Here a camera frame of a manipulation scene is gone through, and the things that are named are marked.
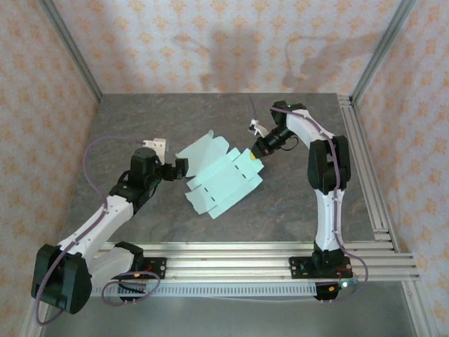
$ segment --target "white cable tray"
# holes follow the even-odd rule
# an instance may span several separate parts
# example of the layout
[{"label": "white cable tray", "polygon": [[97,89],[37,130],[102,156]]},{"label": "white cable tray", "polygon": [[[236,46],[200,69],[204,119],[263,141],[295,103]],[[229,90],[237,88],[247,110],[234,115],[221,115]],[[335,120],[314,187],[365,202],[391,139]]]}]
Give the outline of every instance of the white cable tray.
[{"label": "white cable tray", "polygon": [[[156,282],[127,286],[128,288],[144,291],[152,289]],[[100,297],[102,287],[92,289],[91,297]],[[118,284],[108,286],[105,291],[106,297],[119,297],[132,295],[133,297],[144,296],[144,293],[134,293],[122,289]],[[315,296],[316,285],[313,282],[290,282],[290,283],[235,283],[235,284],[180,284],[161,283],[160,287],[152,296],[158,297],[282,297],[282,296]]]}]

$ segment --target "floral wallpaper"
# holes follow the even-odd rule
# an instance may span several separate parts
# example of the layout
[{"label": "floral wallpaper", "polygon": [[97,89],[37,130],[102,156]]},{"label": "floral wallpaper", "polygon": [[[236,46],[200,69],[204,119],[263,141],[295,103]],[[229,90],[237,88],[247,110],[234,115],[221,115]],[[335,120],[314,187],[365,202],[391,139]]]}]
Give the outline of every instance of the floral wallpaper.
[{"label": "floral wallpaper", "polygon": [[97,103],[35,0],[0,4],[0,336],[18,336]]},{"label": "floral wallpaper", "polygon": [[400,0],[56,0],[104,93],[349,95]]},{"label": "floral wallpaper", "polygon": [[404,249],[449,334],[449,11],[418,1],[360,104]]}]

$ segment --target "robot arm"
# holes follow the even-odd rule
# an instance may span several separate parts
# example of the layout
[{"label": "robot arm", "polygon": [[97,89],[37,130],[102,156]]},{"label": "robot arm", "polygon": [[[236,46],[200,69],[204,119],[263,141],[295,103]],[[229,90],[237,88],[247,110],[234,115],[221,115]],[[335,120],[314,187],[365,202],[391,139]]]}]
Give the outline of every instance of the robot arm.
[{"label": "robot arm", "polygon": [[100,207],[74,234],[57,246],[46,244],[39,249],[32,297],[36,298],[44,277],[65,249],[68,249],[67,253],[44,285],[41,300],[71,314],[80,311],[87,303],[93,285],[102,286],[130,269],[141,270],[142,249],[125,242],[120,242],[99,258],[94,257],[111,235],[152,197],[162,180],[173,181],[185,177],[187,160],[176,159],[175,167],[164,164],[162,154],[165,152],[165,141],[156,150],[154,143],[159,145],[158,142],[147,141],[146,147],[134,152],[130,170],[122,174],[109,192],[107,209]]},{"label": "robot arm", "polygon": [[[344,262],[344,254],[340,249],[343,243],[340,228],[342,199],[347,182],[351,178],[349,145],[344,136],[335,136],[322,128],[302,104],[287,105],[285,101],[276,102],[271,113],[277,127],[265,137],[259,137],[251,152],[254,158],[269,156],[295,135],[309,148],[307,176],[318,202],[318,230],[312,261],[313,268],[322,271],[321,275],[324,275],[324,270],[342,266]],[[333,192],[337,178],[328,138],[335,148],[337,169],[340,172],[340,186],[336,191],[337,203],[334,202]]]}]

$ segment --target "patterned wall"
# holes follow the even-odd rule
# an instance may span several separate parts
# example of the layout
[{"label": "patterned wall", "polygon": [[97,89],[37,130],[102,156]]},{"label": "patterned wall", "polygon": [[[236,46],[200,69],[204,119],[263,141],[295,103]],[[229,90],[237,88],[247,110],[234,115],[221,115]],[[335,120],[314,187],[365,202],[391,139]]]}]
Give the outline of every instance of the patterned wall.
[{"label": "patterned wall", "polygon": [[341,94],[399,2],[55,1],[104,93]]},{"label": "patterned wall", "polygon": [[449,11],[418,1],[360,104],[404,248],[449,333]]},{"label": "patterned wall", "polygon": [[37,250],[56,243],[97,104],[35,0],[0,4],[0,336],[17,336]]}]

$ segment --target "gray stone tabletop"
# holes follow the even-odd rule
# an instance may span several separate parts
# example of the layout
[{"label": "gray stone tabletop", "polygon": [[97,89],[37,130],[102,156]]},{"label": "gray stone tabletop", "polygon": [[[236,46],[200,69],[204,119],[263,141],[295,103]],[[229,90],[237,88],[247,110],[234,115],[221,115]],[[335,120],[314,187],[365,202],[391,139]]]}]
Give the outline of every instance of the gray stone tabletop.
[{"label": "gray stone tabletop", "polygon": [[[324,128],[339,135],[346,130],[335,94],[252,94],[260,123],[274,122],[269,106],[277,100],[303,103]],[[248,94],[138,94],[105,95],[95,118],[90,141],[105,135],[135,139],[166,138],[166,162],[175,153],[213,130],[230,149],[251,148],[255,136],[247,132],[253,118]],[[104,193],[128,169],[137,145],[111,140],[93,148],[88,165]],[[262,184],[217,219],[198,215],[184,193],[186,180],[161,182],[156,194],[110,241],[127,242],[312,242],[316,235],[316,197],[307,180],[308,150],[300,143],[289,152],[264,158]],[[368,210],[351,158],[352,177],[343,199],[342,234],[346,242],[373,239]],[[73,233],[100,206],[101,200],[80,172],[62,236]]]}]

